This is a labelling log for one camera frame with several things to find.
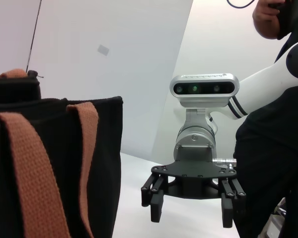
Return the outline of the bystander bare hand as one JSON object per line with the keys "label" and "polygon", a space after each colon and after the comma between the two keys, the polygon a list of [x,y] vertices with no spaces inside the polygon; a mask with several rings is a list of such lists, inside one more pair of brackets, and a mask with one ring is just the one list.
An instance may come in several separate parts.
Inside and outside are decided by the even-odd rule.
{"label": "bystander bare hand", "polygon": [[277,18],[279,10],[269,7],[270,4],[284,4],[285,0],[259,0],[253,11],[253,23],[256,31],[265,39],[276,39],[280,32]]}

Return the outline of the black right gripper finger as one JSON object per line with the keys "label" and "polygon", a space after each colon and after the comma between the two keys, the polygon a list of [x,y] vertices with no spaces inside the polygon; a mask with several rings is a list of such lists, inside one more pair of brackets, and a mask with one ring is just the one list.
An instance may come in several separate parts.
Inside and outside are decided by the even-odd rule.
{"label": "black right gripper finger", "polygon": [[232,228],[234,217],[244,213],[246,204],[246,193],[238,179],[227,178],[220,181],[220,198],[223,227]]}
{"label": "black right gripper finger", "polygon": [[167,177],[154,173],[141,187],[142,206],[150,207],[150,218],[153,223],[160,222],[166,189]]}

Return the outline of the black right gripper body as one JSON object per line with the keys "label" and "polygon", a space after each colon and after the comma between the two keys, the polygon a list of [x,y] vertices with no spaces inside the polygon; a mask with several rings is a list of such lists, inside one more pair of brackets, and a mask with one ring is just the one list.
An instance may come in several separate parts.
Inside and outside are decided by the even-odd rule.
{"label": "black right gripper body", "polygon": [[210,147],[178,146],[175,161],[151,172],[167,177],[165,194],[186,199],[220,198],[220,181],[236,178],[236,160],[213,158]]}

